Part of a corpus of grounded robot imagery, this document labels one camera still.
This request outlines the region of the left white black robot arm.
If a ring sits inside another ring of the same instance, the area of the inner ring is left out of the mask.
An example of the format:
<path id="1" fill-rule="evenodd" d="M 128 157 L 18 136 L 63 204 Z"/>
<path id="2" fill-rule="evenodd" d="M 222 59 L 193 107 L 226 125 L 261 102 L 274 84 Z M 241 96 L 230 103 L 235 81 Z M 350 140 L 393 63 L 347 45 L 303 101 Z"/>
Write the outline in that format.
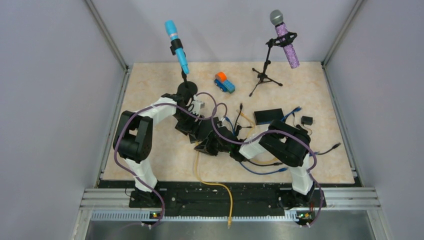
<path id="1" fill-rule="evenodd" d="M 177 120 L 176 130 L 186 136 L 196 135 L 201 121 L 193 116 L 200 117 L 200 110 L 204 106 L 205 103 L 197 96 L 186 99 L 181 95 L 165 93 L 142 112 L 126 110 L 121 114 L 113 149 L 134 173 L 135 187 L 142 191 L 141 200 L 147 206 L 156 206 L 161 198 L 159 191 L 154 189 L 158 180 L 149 160 L 154 126 L 173 116 Z"/>

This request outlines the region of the large black network switch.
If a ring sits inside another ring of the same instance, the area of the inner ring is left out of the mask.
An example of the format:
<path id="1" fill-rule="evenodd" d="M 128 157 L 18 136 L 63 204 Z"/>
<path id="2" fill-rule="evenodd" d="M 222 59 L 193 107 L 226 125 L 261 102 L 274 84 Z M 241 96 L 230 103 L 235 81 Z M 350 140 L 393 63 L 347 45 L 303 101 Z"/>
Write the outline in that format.
<path id="1" fill-rule="evenodd" d="M 188 132 L 189 141 L 191 144 L 202 142 L 207 138 L 210 132 L 213 131 L 212 121 L 196 120 Z"/>

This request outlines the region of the small black ribbed network switch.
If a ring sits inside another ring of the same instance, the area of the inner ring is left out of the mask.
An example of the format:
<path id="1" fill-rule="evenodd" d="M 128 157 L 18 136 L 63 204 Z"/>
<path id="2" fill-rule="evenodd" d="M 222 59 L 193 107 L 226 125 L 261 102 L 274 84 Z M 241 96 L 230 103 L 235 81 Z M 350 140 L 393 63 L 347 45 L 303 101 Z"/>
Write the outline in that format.
<path id="1" fill-rule="evenodd" d="M 256 125 L 270 124 L 273 120 L 281 120 L 284 117 L 284 112 L 281 108 L 259 110 L 253 112 Z"/>

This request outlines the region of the small black wall plug adapter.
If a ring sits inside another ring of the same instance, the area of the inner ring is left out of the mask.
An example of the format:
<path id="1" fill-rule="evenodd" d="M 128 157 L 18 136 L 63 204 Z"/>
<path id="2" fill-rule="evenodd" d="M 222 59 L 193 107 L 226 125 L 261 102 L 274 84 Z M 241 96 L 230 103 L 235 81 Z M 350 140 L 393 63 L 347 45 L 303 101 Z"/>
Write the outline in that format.
<path id="1" fill-rule="evenodd" d="M 251 125 L 250 126 L 242 126 L 242 125 L 238 124 L 235 129 L 236 130 L 241 130 L 243 128 L 251 129 L 251 128 L 253 128 L 253 126 L 251 126 Z"/>

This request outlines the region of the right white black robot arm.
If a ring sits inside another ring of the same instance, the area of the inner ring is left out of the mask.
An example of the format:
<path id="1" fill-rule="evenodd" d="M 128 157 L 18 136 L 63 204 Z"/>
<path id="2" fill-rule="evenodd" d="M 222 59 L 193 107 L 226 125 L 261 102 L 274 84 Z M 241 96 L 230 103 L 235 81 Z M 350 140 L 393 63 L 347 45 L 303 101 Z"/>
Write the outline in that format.
<path id="1" fill-rule="evenodd" d="M 273 120 L 268 129 L 259 135 L 239 139 L 231 131 L 215 122 L 212 131 L 194 148 L 209 156 L 228 153 L 241 163 L 268 153 L 288 167 L 292 177 L 293 200 L 299 206 L 307 206 L 314 198 L 314 182 L 309 176 L 308 157 L 312 152 L 311 138 L 306 130 Z"/>

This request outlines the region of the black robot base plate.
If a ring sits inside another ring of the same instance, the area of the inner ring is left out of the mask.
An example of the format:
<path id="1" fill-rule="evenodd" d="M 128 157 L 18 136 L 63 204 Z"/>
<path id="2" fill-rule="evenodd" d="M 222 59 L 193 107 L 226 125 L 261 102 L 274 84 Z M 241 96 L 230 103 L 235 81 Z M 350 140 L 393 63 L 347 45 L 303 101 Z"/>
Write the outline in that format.
<path id="1" fill-rule="evenodd" d="M 279 217 L 294 208 L 318 210 L 326 202 L 318 189 L 303 196 L 290 183 L 225 183 L 210 186 L 190 181 L 159 181 L 167 217 Z"/>

